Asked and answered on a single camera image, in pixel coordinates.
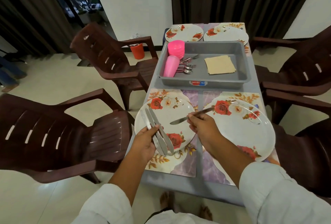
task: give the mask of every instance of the brown plastic chair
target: brown plastic chair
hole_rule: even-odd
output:
[[[304,106],[331,115],[331,104],[290,93],[266,90],[265,99]],[[273,124],[280,165],[307,190],[331,197],[331,119],[317,122],[295,136]]]
[[[270,72],[255,65],[261,89],[274,89],[297,95],[317,96],[331,88],[331,26],[305,41],[289,41],[255,37],[250,42],[251,51],[257,46],[282,46],[296,49],[280,69]],[[272,122],[279,124],[291,104],[272,103]]]
[[[113,112],[87,127],[64,113],[93,99]],[[14,170],[40,183],[80,175],[97,184],[94,171],[115,172],[124,158],[133,117],[104,90],[99,89],[58,105],[25,98],[0,96],[0,169]]]
[[[136,43],[146,43],[152,59],[140,61],[135,66],[130,66],[121,47]],[[117,41],[95,22],[86,25],[77,33],[70,48],[81,59],[87,59],[102,78],[114,81],[126,110],[129,110],[132,91],[145,90],[147,92],[155,66],[158,63],[158,56],[150,36]]]

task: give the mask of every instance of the tile floor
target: tile floor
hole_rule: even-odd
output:
[[[292,49],[277,48],[254,52],[256,64],[266,66],[271,71],[278,71],[283,62],[293,53]],[[127,53],[130,64],[136,60]],[[57,104],[72,97],[104,88],[122,104],[116,85],[104,80],[92,67],[77,67],[80,59],[76,55],[57,54],[50,58],[28,59],[28,65],[20,64],[28,76],[21,80],[19,87],[11,94],[44,104]],[[146,93],[136,91],[131,94],[130,113],[135,117],[143,104]],[[331,92],[317,99],[331,102]],[[74,106],[66,111],[90,126],[93,121],[111,110],[101,101],[90,101]],[[323,120],[323,113],[292,106],[281,122],[287,133],[295,134],[304,127]],[[112,174],[98,172],[102,183],[106,183]],[[83,203],[101,186],[81,178],[74,177],[50,184],[40,184],[29,176],[0,170],[0,223],[6,224],[68,224],[77,216]],[[162,188],[139,186],[134,204],[135,223],[144,223],[151,213],[159,210],[159,197]],[[184,209],[196,213],[200,204],[209,206],[214,220],[219,223],[252,223],[243,207],[201,199],[187,194],[176,193],[178,203]]]

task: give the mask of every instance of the sleeve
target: sleeve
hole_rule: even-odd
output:
[[[331,206],[278,165],[249,164],[240,177],[239,191],[253,223],[331,223]]]
[[[105,184],[84,203],[74,223],[133,224],[129,199],[117,185]]]

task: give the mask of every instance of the hand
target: hand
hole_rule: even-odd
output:
[[[187,122],[190,124],[190,128],[196,134],[198,134],[199,139],[204,146],[204,148],[213,157],[215,157],[215,150],[219,141],[224,138],[219,132],[214,119],[207,114],[201,114],[198,117],[193,116],[194,113],[188,115],[189,119]]]
[[[156,148],[152,141],[152,137],[159,130],[159,127],[159,125],[155,125],[150,130],[145,127],[137,133],[133,140],[130,151],[140,154],[146,164],[154,156]]]

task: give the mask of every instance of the pink bowl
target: pink bowl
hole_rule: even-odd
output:
[[[168,56],[165,62],[163,76],[173,77],[176,74],[176,70],[179,66],[179,58],[176,56]]]
[[[169,55],[176,56],[182,59],[185,54],[185,42],[182,40],[174,40],[168,43]]]

